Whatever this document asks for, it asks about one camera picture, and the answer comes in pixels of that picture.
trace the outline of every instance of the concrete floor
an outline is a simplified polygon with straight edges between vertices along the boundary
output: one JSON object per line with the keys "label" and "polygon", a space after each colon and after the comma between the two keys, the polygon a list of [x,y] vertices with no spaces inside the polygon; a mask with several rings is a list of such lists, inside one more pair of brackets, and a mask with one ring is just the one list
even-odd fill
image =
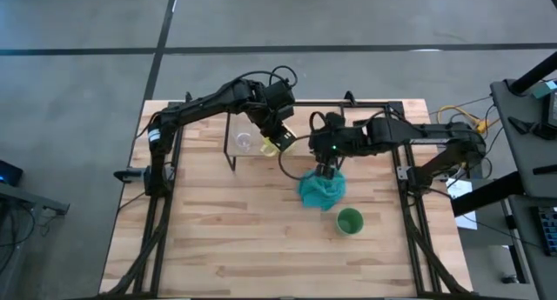
{"label": "concrete floor", "polygon": [[[167,3],[0,0],[0,50],[156,47]],[[174,9],[168,47],[557,38],[551,0],[177,0]],[[202,96],[245,71],[288,64],[299,74],[299,99],[352,90],[359,98],[425,98],[436,110],[488,95],[492,81],[517,77],[551,52],[173,55],[163,58],[153,98]],[[18,299],[97,293],[122,189],[112,171],[129,160],[152,61],[152,55],[0,57],[0,158],[25,169],[26,190],[71,203],[47,237],[27,244]],[[480,116],[490,104],[466,108]],[[492,177],[514,170],[504,136],[489,157]],[[482,271],[478,260],[469,260],[473,275]],[[482,293],[505,287],[483,281],[473,280]]]}

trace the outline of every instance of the green cup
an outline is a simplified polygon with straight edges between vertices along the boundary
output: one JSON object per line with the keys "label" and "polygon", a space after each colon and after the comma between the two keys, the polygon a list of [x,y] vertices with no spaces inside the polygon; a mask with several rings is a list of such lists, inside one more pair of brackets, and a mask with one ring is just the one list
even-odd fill
{"label": "green cup", "polygon": [[345,208],[337,215],[337,228],[344,236],[358,234],[364,228],[364,217],[356,209]]}

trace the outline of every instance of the teal cloth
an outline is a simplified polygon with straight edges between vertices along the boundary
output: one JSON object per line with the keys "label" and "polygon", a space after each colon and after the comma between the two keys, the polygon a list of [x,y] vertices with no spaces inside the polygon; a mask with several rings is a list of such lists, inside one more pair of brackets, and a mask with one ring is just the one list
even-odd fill
{"label": "teal cloth", "polygon": [[298,193],[306,208],[321,208],[326,211],[333,207],[346,193],[346,180],[339,170],[335,170],[332,179],[313,175],[308,171],[299,182]]}

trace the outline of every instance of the butcher block tabletop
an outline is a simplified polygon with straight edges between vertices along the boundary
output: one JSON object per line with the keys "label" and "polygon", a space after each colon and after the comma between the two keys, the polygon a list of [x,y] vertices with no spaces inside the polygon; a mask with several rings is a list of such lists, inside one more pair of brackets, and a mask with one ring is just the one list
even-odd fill
{"label": "butcher block tabletop", "polygon": [[[400,101],[409,121],[429,123],[425,100]],[[167,105],[168,101],[147,101],[138,132],[154,112]],[[285,123],[297,136],[306,135],[309,115],[315,110],[339,108],[296,106],[294,116]],[[345,108],[350,124],[374,112],[377,109]],[[234,126],[241,121],[238,118],[242,117],[231,118],[228,144],[232,150],[239,145],[237,134],[244,132],[243,126]],[[248,153],[235,154],[241,157],[236,171],[231,170],[223,153],[226,119],[226,114],[220,114],[185,126],[160,297],[416,295],[391,153],[347,158],[342,166],[344,198],[327,212],[307,209],[297,194],[297,181],[280,171],[276,156],[260,155],[257,131],[246,131],[253,144]],[[416,146],[413,152],[420,165],[434,157],[437,149]],[[131,166],[145,167],[149,162],[143,134],[135,142]],[[296,142],[284,164],[296,176],[315,167],[306,140]],[[444,190],[442,183],[433,187]],[[121,203],[143,191],[142,183],[126,184]],[[457,281],[471,290],[449,199],[428,194],[424,205],[435,253]],[[100,292],[112,288],[138,256],[148,206],[149,197],[143,196],[118,213]],[[350,237],[342,237],[335,229],[336,214],[346,207],[359,210],[365,219],[363,230]],[[414,222],[419,225],[416,216]],[[147,263],[145,290],[154,255]],[[426,290],[431,290],[426,260],[423,254],[419,256]]]}

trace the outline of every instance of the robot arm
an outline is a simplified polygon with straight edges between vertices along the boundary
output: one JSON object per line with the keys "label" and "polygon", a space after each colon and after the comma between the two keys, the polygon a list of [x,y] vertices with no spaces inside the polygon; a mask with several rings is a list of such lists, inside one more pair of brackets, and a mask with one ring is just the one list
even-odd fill
{"label": "robot arm", "polygon": [[151,166],[144,173],[145,194],[165,197],[169,191],[164,162],[171,152],[178,128],[218,113],[246,113],[263,137],[269,137],[280,150],[288,148],[295,136],[282,124],[294,114],[292,86],[280,79],[269,86],[236,78],[206,97],[166,108],[153,115],[147,126]]}
{"label": "robot arm", "polygon": [[403,173],[410,191],[423,192],[434,177],[459,163],[479,163],[486,154],[483,138],[465,123],[411,124],[400,117],[377,115],[346,127],[346,120],[336,113],[312,114],[310,125],[315,116],[321,116],[325,123],[317,130],[311,127],[309,147],[318,162],[315,174],[332,178],[338,157],[375,156],[403,144],[444,144],[446,149],[430,162]]}

